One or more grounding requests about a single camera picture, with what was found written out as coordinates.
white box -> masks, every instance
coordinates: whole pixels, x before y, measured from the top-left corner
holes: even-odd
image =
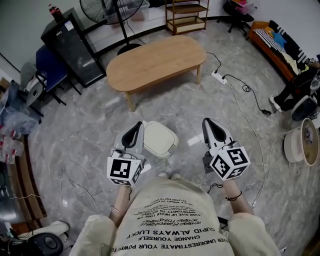
[[[250,164],[246,150],[241,146],[216,151],[210,167],[226,181],[242,175]]]
[[[142,169],[141,160],[108,157],[106,177],[117,185],[135,186]]]

table leg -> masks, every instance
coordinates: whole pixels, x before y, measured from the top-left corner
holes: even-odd
[[[129,104],[129,107],[130,107],[131,111],[135,112],[136,108],[135,108],[134,103],[132,102],[130,94],[128,92],[126,92],[126,91],[124,93],[125,93],[125,97],[126,97],[126,100],[128,101],[128,104]]]
[[[201,76],[201,65],[196,69],[196,84],[200,84],[200,76]]]

blue chair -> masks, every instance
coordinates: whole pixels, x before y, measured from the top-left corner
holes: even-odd
[[[66,103],[58,98],[58,96],[52,92],[52,89],[56,86],[59,87],[63,80],[67,80],[67,82],[76,90],[76,92],[81,95],[81,92],[69,79],[66,66],[59,59],[57,59],[55,55],[52,54],[46,45],[43,45],[36,52],[35,61],[37,79],[44,86],[45,91],[49,92],[59,104],[62,103],[66,106]]]

standing fan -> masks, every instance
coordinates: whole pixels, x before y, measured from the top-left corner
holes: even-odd
[[[119,55],[140,46],[137,43],[129,43],[124,21],[132,17],[143,2],[144,0],[80,0],[80,6],[83,13],[95,23],[120,23],[126,45],[119,50]]]

gray marble tile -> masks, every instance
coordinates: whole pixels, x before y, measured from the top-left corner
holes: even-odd
[[[232,74],[243,80],[255,91],[260,107],[272,110],[268,97],[278,94],[285,87],[284,81],[265,56],[245,40],[242,32],[235,28],[228,33],[228,26],[211,20],[207,22],[206,30],[187,36],[197,40],[207,52],[216,54],[222,62],[218,70],[221,75]],[[143,36],[141,40],[148,43],[170,36],[163,30]],[[120,48],[102,57],[105,66]],[[82,95],[68,85],[65,91],[58,90],[57,94],[67,106],[55,100],[44,105],[42,124],[28,139],[37,188],[45,198],[42,201],[48,214],[47,221],[68,222],[70,239],[75,241],[88,216],[99,213],[88,194],[80,195],[66,181],[60,186],[60,180],[67,175],[85,189],[91,187],[89,192],[99,210],[108,216],[118,187],[107,179],[107,157],[116,135],[137,121],[158,121],[179,138],[178,147],[168,159],[157,158],[143,150],[150,170],[139,177],[138,187],[160,172],[180,173],[205,191],[211,184],[221,183],[214,173],[205,174],[202,163],[208,150],[203,142],[202,121],[209,117],[225,125],[249,155],[252,164],[236,183],[250,204],[266,181],[256,202],[255,214],[263,219],[275,243],[280,248],[287,246],[286,255],[301,255],[317,228],[315,223],[320,214],[319,164],[313,167],[307,167],[303,162],[288,165],[281,138],[274,143],[270,158],[274,139],[299,124],[292,122],[290,113],[263,115],[253,92],[243,91],[242,82],[227,77],[235,88],[242,112],[260,140],[263,165],[258,140],[240,112],[232,90],[211,77],[218,65],[216,58],[208,54],[202,66],[200,85],[195,83],[196,72],[191,71],[134,94],[132,99],[137,105],[134,113],[129,111],[124,93],[112,89],[107,77],[88,88],[81,88]],[[61,190],[65,204],[61,201]],[[214,187],[209,195],[218,216],[230,218],[232,209],[223,189]]]

